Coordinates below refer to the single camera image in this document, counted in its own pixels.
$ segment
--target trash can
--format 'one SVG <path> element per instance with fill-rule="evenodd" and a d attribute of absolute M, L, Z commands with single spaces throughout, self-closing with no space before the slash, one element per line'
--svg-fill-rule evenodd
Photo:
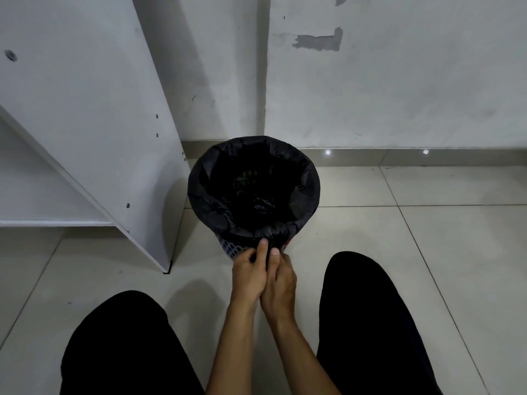
<path fill-rule="evenodd" d="M 315 213 L 320 180 L 300 150 L 267 136 L 214 145 L 197 160 L 188 183 L 196 216 L 234 259 L 260 239 L 281 250 Z"/>

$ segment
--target tile baseboard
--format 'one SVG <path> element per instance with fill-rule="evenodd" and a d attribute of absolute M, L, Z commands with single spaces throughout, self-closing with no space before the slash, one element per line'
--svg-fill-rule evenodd
<path fill-rule="evenodd" d="M 224 140 L 183 140 L 187 159 L 197 159 Z M 527 148 L 301 148 L 315 166 L 516 166 Z"/>

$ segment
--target black pants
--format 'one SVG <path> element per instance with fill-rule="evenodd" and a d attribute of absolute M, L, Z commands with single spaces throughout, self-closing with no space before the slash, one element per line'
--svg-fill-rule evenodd
<path fill-rule="evenodd" d="M 370 258 L 333 256 L 319 317 L 317 358 L 342 394 L 441 394 L 412 316 Z M 115 295 L 83 320 L 61 372 L 61 395 L 204 393 L 167 314 L 138 291 Z"/>

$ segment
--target mesh trash basket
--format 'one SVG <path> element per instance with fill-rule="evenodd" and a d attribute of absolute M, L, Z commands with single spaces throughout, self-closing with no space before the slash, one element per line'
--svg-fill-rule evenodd
<path fill-rule="evenodd" d="M 311 160 L 290 144 L 240 137 L 198 159 L 188 196 L 196 216 L 234 259 L 262 238 L 283 250 L 316 211 L 320 180 Z"/>

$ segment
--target screw hole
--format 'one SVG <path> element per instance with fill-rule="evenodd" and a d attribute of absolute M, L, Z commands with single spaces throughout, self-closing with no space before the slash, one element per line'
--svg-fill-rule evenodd
<path fill-rule="evenodd" d="M 4 50 L 5 56 L 13 62 L 16 62 L 18 57 L 12 50 Z"/>

